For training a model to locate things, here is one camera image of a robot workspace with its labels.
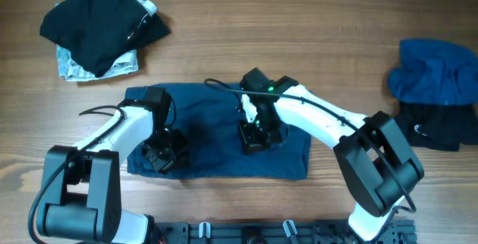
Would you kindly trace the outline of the dark blue shorts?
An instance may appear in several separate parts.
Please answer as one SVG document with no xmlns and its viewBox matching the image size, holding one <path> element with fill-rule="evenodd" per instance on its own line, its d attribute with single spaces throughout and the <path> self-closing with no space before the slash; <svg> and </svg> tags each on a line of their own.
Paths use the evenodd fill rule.
<svg viewBox="0 0 478 244">
<path fill-rule="evenodd" d="M 176 103 L 172 119 L 190 144 L 190 165 L 174 169 L 167 179 L 307 177 L 311 136 L 294 127 L 284 127 L 285 142 L 270 150 L 247 155 L 240 140 L 238 100 L 198 83 L 162 86 Z"/>
</svg>

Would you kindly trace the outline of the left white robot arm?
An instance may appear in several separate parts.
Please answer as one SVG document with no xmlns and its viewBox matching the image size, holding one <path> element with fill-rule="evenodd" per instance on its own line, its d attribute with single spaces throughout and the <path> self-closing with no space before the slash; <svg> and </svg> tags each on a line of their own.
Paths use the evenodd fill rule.
<svg viewBox="0 0 478 244">
<path fill-rule="evenodd" d="M 98 131 L 74 146 L 53 146 L 46 154 L 41 188 L 28 215 L 28 232 L 79 243 L 165 243 L 152 216 L 122 209 L 120 165 L 143 144 L 154 172 L 165 175 L 185 166 L 187 140 L 166 125 L 176 104 L 160 87 L 141 99 L 87 110 L 108 115 Z"/>
</svg>

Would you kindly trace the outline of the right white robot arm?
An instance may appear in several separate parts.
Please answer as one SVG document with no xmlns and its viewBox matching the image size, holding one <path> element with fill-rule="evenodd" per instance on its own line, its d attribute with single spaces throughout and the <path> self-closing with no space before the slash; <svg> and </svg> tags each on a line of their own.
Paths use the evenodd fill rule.
<svg viewBox="0 0 478 244">
<path fill-rule="evenodd" d="M 366 243 L 387 231 L 394 214 L 424 177 L 424 167 L 398 124 L 382 111 L 372 116 L 352 113 L 318 98 L 298 81 L 284 76 L 270 80 L 260 69 L 239 83 L 245 120 L 240 135 L 247 154 L 280 143 L 280 128 L 292 125 L 324 143 L 335 153 L 347 189 L 356 201 L 347 223 Z"/>
</svg>

